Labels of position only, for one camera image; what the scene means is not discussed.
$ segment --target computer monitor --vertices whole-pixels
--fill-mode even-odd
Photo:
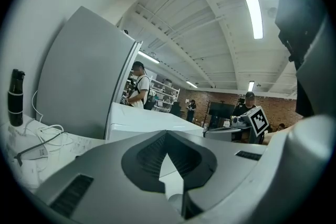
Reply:
[[[230,119],[235,106],[232,104],[211,102],[209,114],[220,118]]]

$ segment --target white table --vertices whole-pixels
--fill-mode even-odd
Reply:
[[[204,137],[215,139],[215,140],[221,140],[221,141],[234,141],[234,136],[232,136],[233,133],[241,132],[242,130],[239,128],[230,127],[228,129],[225,128],[217,128],[208,130],[205,132]]]
[[[15,129],[23,133],[26,123],[30,120],[31,120],[30,117],[24,115],[23,124],[19,127],[15,127]],[[8,130],[9,126],[10,126],[10,123],[7,122],[0,127],[0,133],[2,135],[1,137],[2,150],[5,148],[7,140],[9,136],[11,135]],[[42,123],[39,123],[36,120],[30,122],[27,127],[27,129],[29,130],[26,130],[26,134],[33,135],[33,132],[37,130],[39,127],[47,127],[47,126]],[[61,137],[59,136],[58,138],[50,142],[51,143],[53,142],[54,144],[60,144],[60,138]],[[60,170],[61,168],[69,164],[70,162],[72,162],[76,158],[76,156],[79,156],[85,153],[86,151],[90,150],[93,147],[103,145],[105,143],[105,140],[87,138],[87,137],[82,137],[79,135],[74,135],[74,134],[69,134],[69,133],[63,134],[62,139],[63,139],[64,144],[71,142],[71,140],[73,140],[73,142],[69,145],[64,145],[62,148],[60,148],[59,146],[45,144],[45,147],[48,151],[53,151],[53,150],[55,151],[50,152],[48,157],[29,161],[29,162],[35,162],[37,166],[37,170],[38,171],[41,170],[40,172],[38,172],[38,178],[39,178],[40,184],[44,182],[52,174],[54,174],[55,172],[57,172],[58,170]],[[13,170],[17,169],[17,167],[13,167],[13,165],[17,165],[17,162],[13,160],[8,160],[8,161],[9,161],[9,164],[12,165]]]
[[[108,117],[107,143],[160,130],[182,131],[203,137],[203,128],[173,114],[112,103]]]

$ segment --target black cap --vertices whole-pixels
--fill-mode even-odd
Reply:
[[[24,76],[25,76],[25,73],[23,71],[20,71],[18,69],[13,69],[13,72],[12,72],[13,79],[23,80]]]
[[[254,93],[253,92],[247,92],[246,95],[245,95],[245,99],[247,101],[252,101],[254,100]]]
[[[139,62],[139,61],[134,62],[134,63],[133,63],[133,66],[144,68],[143,63],[142,63],[142,62]]]

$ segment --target black chair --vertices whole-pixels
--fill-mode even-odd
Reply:
[[[179,102],[174,102],[172,108],[170,109],[170,114],[181,117],[181,107]]]

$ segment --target ceiling light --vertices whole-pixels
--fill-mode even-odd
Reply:
[[[140,54],[141,56],[143,56],[143,57],[145,57],[145,58],[147,58],[147,59],[149,59],[149,60],[151,60],[151,61],[153,61],[153,62],[155,62],[155,63],[159,63],[158,60],[154,59],[153,57],[150,57],[150,56],[147,55],[147,54],[144,54],[142,51],[138,51],[138,54]]]
[[[253,91],[253,86],[254,86],[254,81],[250,81],[248,84],[248,91],[252,92]]]
[[[191,85],[191,86],[194,87],[194,88],[197,88],[197,86],[196,86],[196,85],[193,85],[190,81],[186,81],[186,83],[188,83],[189,85]]]
[[[259,0],[246,0],[246,3],[248,10],[250,11],[254,39],[261,39],[264,37],[264,33],[262,29],[263,21],[261,17]]]

